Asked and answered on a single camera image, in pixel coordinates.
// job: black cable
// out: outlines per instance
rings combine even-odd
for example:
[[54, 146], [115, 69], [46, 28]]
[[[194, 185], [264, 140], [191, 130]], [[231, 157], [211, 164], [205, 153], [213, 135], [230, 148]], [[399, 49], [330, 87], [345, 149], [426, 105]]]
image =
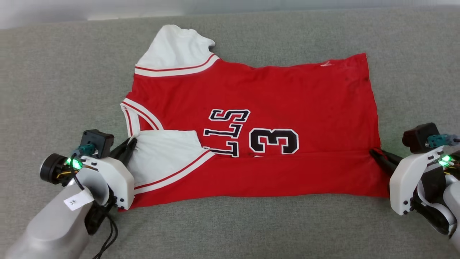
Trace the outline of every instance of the black cable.
[[[77, 175], [75, 174], [75, 169], [74, 169], [74, 158], [75, 158], [76, 154], [72, 154], [72, 156], [70, 156], [70, 163], [69, 163], [69, 167], [70, 167], [70, 174], [72, 175], [73, 179], [75, 180], [75, 183], [78, 185], [78, 187], [80, 187], [81, 190], [84, 190], [85, 188], [83, 187], [83, 185], [80, 183], [80, 181], [78, 180], [77, 178]], [[110, 221], [110, 235], [109, 237], [105, 240], [104, 244], [102, 245], [101, 249], [99, 250], [99, 252], [93, 257], [93, 259], [101, 259], [102, 257], [102, 253], [104, 253], [105, 250], [107, 250], [114, 242], [115, 240], [117, 239], [118, 237], [118, 228], [115, 224], [115, 221], [113, 220], [113, 218], [110, 216], [110, 214], [108, 212], [106, 212], [104, 210], [104, 208], [102, 208], [101, 205], [99, 205], [95, 200], [92, 202], [93, 205], [95, 207], [97, 207], [101, 212], [102, 214], [104, 214], [104, 216], [106, 216], [109, 221]]]

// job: white label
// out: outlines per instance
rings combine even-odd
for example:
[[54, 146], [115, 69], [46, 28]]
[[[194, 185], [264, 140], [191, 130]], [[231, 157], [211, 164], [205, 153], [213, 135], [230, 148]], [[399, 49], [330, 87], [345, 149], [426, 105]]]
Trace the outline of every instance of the white label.
[[92, 202], [94, 198], [86, 189], [82, 190], [81, 192], [75, 194], [74, 196], [65, 199], [64, 203], [69, 207], [71, 211], [74, 211], [85, 204]]

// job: green light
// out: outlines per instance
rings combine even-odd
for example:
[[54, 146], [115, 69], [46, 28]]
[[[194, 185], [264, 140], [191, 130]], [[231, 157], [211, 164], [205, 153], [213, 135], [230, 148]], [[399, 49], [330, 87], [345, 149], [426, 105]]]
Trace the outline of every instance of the green light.
[[447, 161], [450, 161], [452, 158], [450, 158], [450, 156], [445, 156], [441, 159], [447, 162]]
[[[70, 158], [67, 159], [66, 163], [68, 165], [70, 164]], [[74, 161], [72, 162], [72, 165], [74, 166], [75, 170], [80, 170], [83, 167], [82, 163], [76, 159], [74, 159]]]

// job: white wall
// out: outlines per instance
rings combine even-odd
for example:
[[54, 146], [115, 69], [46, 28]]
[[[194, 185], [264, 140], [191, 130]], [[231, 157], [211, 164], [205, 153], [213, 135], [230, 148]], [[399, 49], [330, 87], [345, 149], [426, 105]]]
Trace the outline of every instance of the white wall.
[[409, 5], [460, 0], [0, 0], [0, 28], [43, 22]]

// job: white and red striped trim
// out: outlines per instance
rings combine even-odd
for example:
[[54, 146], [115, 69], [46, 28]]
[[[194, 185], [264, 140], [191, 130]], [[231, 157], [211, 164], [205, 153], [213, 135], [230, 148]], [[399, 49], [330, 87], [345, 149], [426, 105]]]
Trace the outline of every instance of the white and red striped trim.
[[218, 59], [219, 59], [218, 56], [211, 53], [209, 58], [201, 65], [170, 68], [170, 69], [151, 69], [151, 68], [136, 64], [136, 69], [134, 70], [134, 74], [142, 75], [146, 77], [170, 77], [170, 76], [195, 74], [195, 73], [198, 73], [198, 72], [201, 72], [201, 71], [204, 71], [210, 68], [214, 64], [214, 62], [216, 62]]
[[195, 160], [193, 160], [186, 167], [181, 170], [155, 182], [151, 183], [142, 183], [142, 185], [134, 186], [134, 194], [141, 194], [149, 191], [153, 191], [162, 187], [165, 187], [191, 173], [193, 170], [198, 168], [204, 162], [208, 161], [211, 157], [214, 156], [214, 153], [209, 150], [204, 150], [204, 152]]
[[129, 137], [139, 133], [141, 130], [139, 124], [139, 116], [142, 117], [152, 127], [153, 130], [163, 130], [163, 125], [159, 119], [137, 102], [125, 98], [120, 106], [121, 110], [125, 114]]

